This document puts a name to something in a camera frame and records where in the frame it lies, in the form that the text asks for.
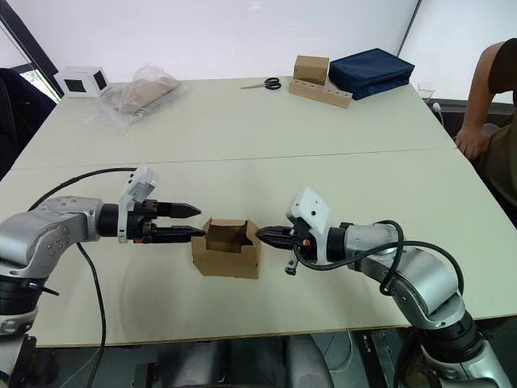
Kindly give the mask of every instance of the wooden holder with holes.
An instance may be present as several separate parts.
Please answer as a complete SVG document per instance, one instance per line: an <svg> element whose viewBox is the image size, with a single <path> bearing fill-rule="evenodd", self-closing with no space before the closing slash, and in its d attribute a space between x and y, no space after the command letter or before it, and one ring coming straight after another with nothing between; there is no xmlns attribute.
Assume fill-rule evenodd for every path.
<svg viewBox="0 0 517 388"><path fill-rule="evenodd" d="M293 79L291 81L289 84L289 93L342 108L348 108L352 100L352 93L347 91L339 91L334 88L301 81L299 79Z"/></svg>

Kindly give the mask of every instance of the navy blue bag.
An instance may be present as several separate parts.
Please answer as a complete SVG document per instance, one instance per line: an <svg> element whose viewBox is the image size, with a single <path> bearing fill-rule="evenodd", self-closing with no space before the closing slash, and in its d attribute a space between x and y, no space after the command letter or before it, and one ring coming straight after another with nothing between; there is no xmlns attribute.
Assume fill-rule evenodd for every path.
<svg viewBox="0 0 517 388"><path fill-rule="evenodd" d="M380 48L337 59L330 63L329 78L342 91L363 99L375 93L407 85L414 65Z"/></svg>

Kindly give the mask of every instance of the white wall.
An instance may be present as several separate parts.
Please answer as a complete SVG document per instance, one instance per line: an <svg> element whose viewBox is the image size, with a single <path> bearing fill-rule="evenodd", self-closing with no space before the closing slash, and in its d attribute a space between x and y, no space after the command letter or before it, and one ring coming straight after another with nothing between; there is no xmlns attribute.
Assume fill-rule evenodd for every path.
<svg viewBox="0 0 517 388"><path fill-rule="evenodd" d="M466 100L483 50L513 37L516 0L423 0L401 57L416 66L415 88L431 82L433 98ZM511 93L495 101L511 103Z"/></svg>
<svg viewBox="0 0 517 388"><path fill-rule="evenodd" d="M297 54L396 53L416 0L11 0L56 67L127 81L155 63L177 78L291 74Z"/></svg>
<svg viewBox="0 0 517 388"><path fill-rule="evenodd" d="M27 64L22 54L16 49L15 45L9 40L0 28L0 67L15 67Z"/></svg>

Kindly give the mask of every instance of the scissors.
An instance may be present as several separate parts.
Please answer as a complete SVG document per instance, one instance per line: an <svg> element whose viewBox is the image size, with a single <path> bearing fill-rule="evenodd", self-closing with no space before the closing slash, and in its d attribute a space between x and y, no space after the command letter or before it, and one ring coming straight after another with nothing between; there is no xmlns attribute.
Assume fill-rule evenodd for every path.
<svg viewBox="0 0 517 388"><path fill-rule="evenodd" d="M244 86L241 89L253 89L254 87L265 87L269 91L275 91L276 89L280 89L282 84L277 77L271 77L264 81L264 83L259 83L258 85L252 86Z"/></svg>

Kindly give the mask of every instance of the person's arm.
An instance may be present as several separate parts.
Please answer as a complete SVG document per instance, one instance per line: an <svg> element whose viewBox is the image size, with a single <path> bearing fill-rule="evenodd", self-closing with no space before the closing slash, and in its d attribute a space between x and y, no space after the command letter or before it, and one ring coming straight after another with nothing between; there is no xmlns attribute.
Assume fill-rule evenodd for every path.
<svg viewBox="0 0 517 388"><path fill-rule="evenodd" d="M456 145L469 159L477 158L479 154L486 151L489 144L489 138L483 131L483 124L486 122L490 104L495 96L495 93L489 89L490 71L499 49L504 44L505 42L500 42L487 48L479 58L474 72L463 125L456 135Z"/></svg>

